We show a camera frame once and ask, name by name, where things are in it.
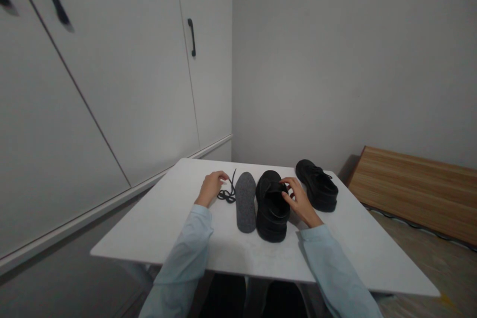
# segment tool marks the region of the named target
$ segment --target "wooden bed frame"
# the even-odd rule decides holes
[[[348,187],[370,207],[477,246],[477,170],[364,147]]]

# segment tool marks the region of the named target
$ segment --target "gray insole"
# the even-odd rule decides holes
[[[256,225],[255,188],[255,180],[248,171],[242,173],[235,185],[237,227],[246,234],[255,230]]]

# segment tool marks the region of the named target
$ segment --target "black shoelace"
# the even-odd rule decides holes
[[[232,175],[232,180],[229,179],[230,184],[232,185],[232,189],[230,190],[230,192],[228,190],[221,190],[221,191],[219,191],[219,194],[217,195],[219,200],[225,200],[229,204],[233,204],[235,202],[234,178],[235,178],[235,172],[236,171],[237,171],[237,169],[234,170],[234,174]]]
[[[312,175],[315,175],[316,176],[316,179],[317,180],[320,180],[321,182],[323,182],[323,180],[328,177],[329,179],[333,179],[333,177],[331,175],[328,175],[326,174],[323,169],[321,169],[320,167],[314,167],[312,169]]]

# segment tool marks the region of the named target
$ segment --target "shoe upper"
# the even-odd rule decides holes
[[[322,168],[307,159],[303,159],[298,162],[296,171],[301,178],[300,180],[303,179],[302,181],[307,186],[309,196],[336,199],[338,188],[331,180],[331,176],[323,172]]]

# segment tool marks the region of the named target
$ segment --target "light blue sleeve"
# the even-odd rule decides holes
[[[199,279],[207,263],[212,214],[194,205],[154,286],[144,302],[139,318],[187,316]]]
[[[333,317],[382,318],[376,301],[328,227],[321,225],[300,233],[310,270]]]

